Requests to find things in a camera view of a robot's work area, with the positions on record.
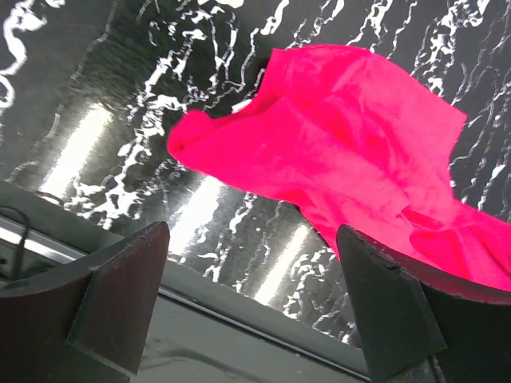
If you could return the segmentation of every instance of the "crumpled fabric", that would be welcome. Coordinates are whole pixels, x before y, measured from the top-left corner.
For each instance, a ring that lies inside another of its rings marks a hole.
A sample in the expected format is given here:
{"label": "crumpled fabric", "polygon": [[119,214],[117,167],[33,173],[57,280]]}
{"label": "crumpled fabric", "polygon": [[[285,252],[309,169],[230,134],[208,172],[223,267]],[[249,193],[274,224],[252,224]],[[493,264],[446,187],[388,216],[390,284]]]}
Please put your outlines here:
{"label": "crumpled fabric", "polygon": [[380,243],[511,291],[511,226],[453,197],[465,115],[366,49],[274,50],[255,99],[189,112],[168,151],[188,168],[297,205],[332,248],[348,224]]}

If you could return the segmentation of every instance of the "dark plastic piece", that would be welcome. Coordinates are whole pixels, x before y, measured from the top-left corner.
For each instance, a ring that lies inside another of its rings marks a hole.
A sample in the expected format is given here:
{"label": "dark plastic piece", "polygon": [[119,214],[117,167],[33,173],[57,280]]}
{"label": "dark plastic piece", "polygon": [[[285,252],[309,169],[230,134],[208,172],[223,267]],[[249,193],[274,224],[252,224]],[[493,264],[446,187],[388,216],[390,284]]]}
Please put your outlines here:
{"label": "dark plastic piece", "polygon": [[0,290],[5,381],[109,383],[135,376],[168,251],[154,223]]}
{"label": "dark plastic piece", "polygon": [[375,383],[511,381],[511,293],[444,273],[349,227],[339,229],[338,246]]}

